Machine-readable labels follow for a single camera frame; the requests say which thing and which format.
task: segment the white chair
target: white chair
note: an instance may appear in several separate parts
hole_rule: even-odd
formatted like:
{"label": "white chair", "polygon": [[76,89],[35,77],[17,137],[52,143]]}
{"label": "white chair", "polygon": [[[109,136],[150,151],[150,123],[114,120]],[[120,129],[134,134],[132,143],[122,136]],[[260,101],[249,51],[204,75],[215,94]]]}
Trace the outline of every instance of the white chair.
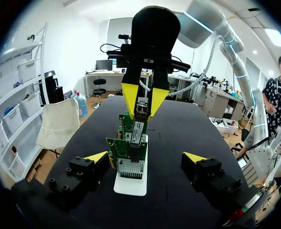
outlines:
{"label": "white chair", "polygon": [[56,149],[64,148],[79,127],[79,105],[75,99],[47,104],[36,144],[54,152],[58,158],[60,154]]}

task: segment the white stand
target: white stand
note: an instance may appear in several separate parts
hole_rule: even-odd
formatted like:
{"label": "white stand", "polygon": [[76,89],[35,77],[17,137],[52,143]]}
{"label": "white stand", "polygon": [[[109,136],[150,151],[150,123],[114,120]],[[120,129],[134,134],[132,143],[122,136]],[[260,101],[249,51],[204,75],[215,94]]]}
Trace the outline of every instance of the white stand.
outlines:
{"label": "white stand", "polygon": [[143,197],[146,195],[146,179],[148,172],[148,144],[146,145],[145,167],[142,179],[120,177],[117,173],[114,191],[120,194]]}

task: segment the patterned shirt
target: patterned shirt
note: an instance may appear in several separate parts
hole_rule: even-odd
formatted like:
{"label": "patterned shirt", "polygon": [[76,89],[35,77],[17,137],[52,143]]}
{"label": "patterned shirt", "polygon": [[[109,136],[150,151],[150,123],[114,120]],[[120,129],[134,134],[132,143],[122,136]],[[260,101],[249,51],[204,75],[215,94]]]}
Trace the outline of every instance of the patterned shirt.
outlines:
{"label": "patterned shirt", "polygon": [[262,91],[270,104],[274,105],[277,110],[274,114],[269,114],[265,111],[268,121],[269,136],[272,138],[276,136],[277,127],[281,126],[281,88],[277,89],[277,86],[281,87],[280,77],[276,79],[270,78]]}

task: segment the person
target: person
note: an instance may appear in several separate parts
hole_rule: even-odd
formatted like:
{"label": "person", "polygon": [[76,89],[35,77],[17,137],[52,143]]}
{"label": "person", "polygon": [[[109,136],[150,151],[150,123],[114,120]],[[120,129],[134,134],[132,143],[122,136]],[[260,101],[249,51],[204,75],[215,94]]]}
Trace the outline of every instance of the person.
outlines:
{"label": "person", "polygon": [[[262,91],[264,105],[266,109],[266,118],[268,122],[269,137],[274,138],[281,126],[281,56],[278,59],[280,76],[278,78],[270,78]],[[250,131],[244,141],[244,147],[236,155],[240,159],[246,151],[248,151],[254,142],[254,131]]]}

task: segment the black table surface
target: black table surface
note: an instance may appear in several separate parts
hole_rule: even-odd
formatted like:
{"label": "black table surface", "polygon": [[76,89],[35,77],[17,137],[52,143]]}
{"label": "black table surface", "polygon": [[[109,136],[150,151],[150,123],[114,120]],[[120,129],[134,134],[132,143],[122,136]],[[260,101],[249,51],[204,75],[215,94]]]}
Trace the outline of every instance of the black table surface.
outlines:
{"label": "black table surface", "polygon": [[[76,156],[110,150],[106,137],[117,138],[118,114],[126,111],[122,96],[105,100],[66,145],[50,170],[55,177]],[[182,152],[215,157],[234,178],[246,181],[218,130],[196,105],[164,101],[148,123],[148,175],[144,197],[114,192],[115,169],[109,169],[95,192],[70,213],[101,228],[213,228],[221,213],[196,193],[180,168]]]}

